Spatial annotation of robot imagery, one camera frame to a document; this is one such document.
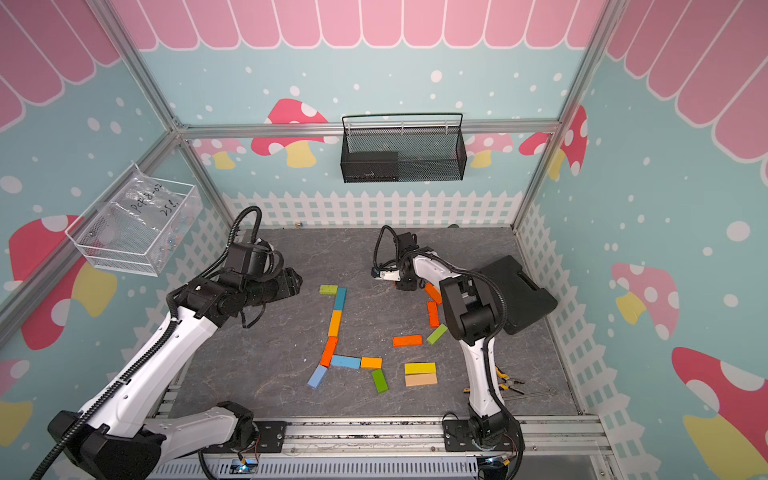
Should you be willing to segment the lime green small block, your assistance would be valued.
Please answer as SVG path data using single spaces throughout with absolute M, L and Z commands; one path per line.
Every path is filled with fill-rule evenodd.
M 319 293 L 321 295 L 335 296 L 338 293 L 339 287 L 337 285 L 321 285 Z

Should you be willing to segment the teal long block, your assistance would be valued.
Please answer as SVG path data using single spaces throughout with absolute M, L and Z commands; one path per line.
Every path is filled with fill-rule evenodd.
M 334 304 L 334 310 L 335 311 L 343 311 L 344 310 L 346 294 L 347 294 L 347 289 L 346 288 L 339 287 L 337 289 L 337 293 L 336 293 L 336 296 L 335 296 L 335 304 Z

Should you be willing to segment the yellow-orange long block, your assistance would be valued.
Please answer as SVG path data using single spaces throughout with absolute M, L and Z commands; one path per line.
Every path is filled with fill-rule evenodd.
M 340 333 L 341 321 L 343 312 L 341 310 L 334 310 L 331 316 L 331 321 L 328 330 L 328 336 L 338 337 Z

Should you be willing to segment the orange long block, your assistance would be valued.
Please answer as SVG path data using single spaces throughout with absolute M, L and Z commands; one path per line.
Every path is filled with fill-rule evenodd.
M 336 336 L 330 336 L 327 340 L 323 355 L 320 360 L 320 364 L 326 368 L 331 365 L 331 361 L 335 354 L 336 347 L 338 345 L 338 338 Z

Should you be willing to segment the light blue block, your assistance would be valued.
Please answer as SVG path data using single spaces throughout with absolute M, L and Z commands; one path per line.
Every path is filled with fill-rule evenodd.
M 328 368 L 325 365 L 319 364 L 314 372 L 312 373 L 310 379 L 308 380 L 308 385 L 314 389 L 316 389 L 322 380 L 324 379 L 325 375 L 328 372 Z

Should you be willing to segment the blue long block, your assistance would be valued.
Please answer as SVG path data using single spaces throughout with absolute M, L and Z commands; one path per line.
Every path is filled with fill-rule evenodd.
M 350 369 L 360 369 L 361 359 L 357 357 L 333 355 L 331 359 L 331 365 L 335 367 L 343 367 Z

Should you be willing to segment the small orange-yellow block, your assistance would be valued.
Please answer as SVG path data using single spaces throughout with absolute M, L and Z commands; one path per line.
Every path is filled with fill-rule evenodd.
M 368 370 L 379 370 L 382 368 L 383 359 L 374 357 L 362 357 L 360 367 Z

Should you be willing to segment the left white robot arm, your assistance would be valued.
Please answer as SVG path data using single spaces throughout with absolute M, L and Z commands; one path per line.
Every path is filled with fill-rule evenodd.
M 262 435 L 248 408 L 223 401 L 170 420 L 150 416 L 194 353 L 232 318 L 255 326 L 245 311 L 296 296 L 303 280 L 281 252 L 258 235 L 262 211 L 243 209 L 214 263 L 166 296 L 168 313 L 145 345 L 78 411 L 49 423 L 55 444 L 32 473 L 43 478 L 60 455 L 95 479 L 145 479 L 156 467 L 209 447 L 255 453 Z

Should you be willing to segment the yellow-green flat block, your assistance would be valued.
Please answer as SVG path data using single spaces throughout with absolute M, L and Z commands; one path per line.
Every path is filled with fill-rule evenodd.
M 434 345 L 447 331 L 448 328 L 444 324 L 440 324 L 427 337 L 427 343 L 429 345 Z

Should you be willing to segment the black box in basket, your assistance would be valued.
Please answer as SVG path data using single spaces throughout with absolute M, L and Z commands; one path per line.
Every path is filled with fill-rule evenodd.
M 397 182 L 399 158 L 392 151 L 347 152 L 341 157 L 345 183 Z

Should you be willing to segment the tan flat block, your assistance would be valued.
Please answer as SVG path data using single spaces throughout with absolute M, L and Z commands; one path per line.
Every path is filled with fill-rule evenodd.
M 405 385 L 409 388 L 436 385 L 437 383 L 438 379 L 435 373 L 411 374 L 405 376 Z

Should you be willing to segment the yellow black pliers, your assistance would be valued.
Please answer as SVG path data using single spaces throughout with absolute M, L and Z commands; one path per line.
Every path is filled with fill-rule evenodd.
M 524 392 L 519 388 L 520 385 L 524 385 L 525 381 L 511 377 L 502 371 L 499 367 L 496 368 L 496 375 L 498 378 L 498 385 L 501 391 L 511 391 L 518 395 L 524 395 Z

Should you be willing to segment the clear plastic wall bin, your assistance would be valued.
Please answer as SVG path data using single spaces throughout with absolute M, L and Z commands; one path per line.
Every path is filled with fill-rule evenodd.
M 198 188 L 134 164 L 66 229 L 96 269 L 157 277 L 202 211 Z

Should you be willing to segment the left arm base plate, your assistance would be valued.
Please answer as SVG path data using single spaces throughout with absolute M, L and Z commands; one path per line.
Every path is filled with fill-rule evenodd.
M 254 452 L 278 454 L 282 452 L 288 423 L 285 421 L 254 420 Z

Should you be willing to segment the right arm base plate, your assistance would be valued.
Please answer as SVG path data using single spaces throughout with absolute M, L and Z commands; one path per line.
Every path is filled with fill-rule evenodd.
M 519 431 L 482 429 L 469 419 L 441 421 L 442 439 L 447 452 L 518 452 L 525 450 Z

